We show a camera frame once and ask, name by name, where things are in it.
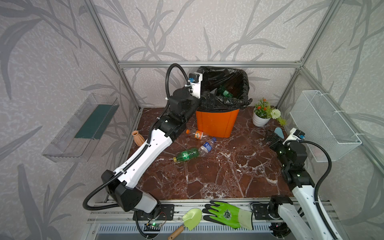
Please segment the small green soda bottle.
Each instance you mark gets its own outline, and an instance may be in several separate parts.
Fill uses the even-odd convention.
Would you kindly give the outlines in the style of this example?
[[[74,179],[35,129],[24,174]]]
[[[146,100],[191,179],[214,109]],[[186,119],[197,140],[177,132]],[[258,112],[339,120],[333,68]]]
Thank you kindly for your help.
[[[230,93],[224,86],[220,86],[218,88],[218,94],[223,96],[223,97],[226,97],[226,98],[233,98],[234,95],[232,93]]]

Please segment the blue label bottle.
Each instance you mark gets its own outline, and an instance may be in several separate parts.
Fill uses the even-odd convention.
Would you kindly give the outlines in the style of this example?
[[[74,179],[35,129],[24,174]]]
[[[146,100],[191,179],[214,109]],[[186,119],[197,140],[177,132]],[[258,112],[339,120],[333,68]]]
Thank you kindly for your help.
[[[215,137],[211,138],[207,142],[205,142],[200,148],[199,148],[199,156],[204,157],[207,155],[212,149],[214,144],[216,143],[217,139]]]

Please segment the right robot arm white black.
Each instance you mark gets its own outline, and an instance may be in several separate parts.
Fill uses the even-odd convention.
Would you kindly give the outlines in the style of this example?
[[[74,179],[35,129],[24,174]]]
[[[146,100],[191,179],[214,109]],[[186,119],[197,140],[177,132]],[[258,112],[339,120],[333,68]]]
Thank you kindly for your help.
[[[305,133],[298,129],[292,129],[286,139],[268,130],[265,140],[270,144],[269,148],[276,153],[282,165],[284,181],[304,213],[301,217],[289,197],[275,195],[269,202],[270,216],[282,219],[298,240],[342,239],[319,197],[320,186],[332,169],[332,160],[328,152],[319,144],[307,141]],[[305,161],[308,157],[305,145],[312,145],[321,150],[328,161],[325,173],[316,183],[305,170]]]

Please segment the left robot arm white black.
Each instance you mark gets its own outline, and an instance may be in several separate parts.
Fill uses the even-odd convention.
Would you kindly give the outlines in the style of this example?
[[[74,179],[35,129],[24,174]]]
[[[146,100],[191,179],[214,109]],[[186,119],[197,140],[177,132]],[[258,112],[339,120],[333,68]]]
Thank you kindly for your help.
[[[156,120],[147,140],[120,167],[102,174],[103,188],[116,202],[111,208],[158,213],[158,200],[136,186],[152,162],[186,131],[187,122],[200,104],[201,91],[197,87],[175,90],[169,97],[169,113]]]

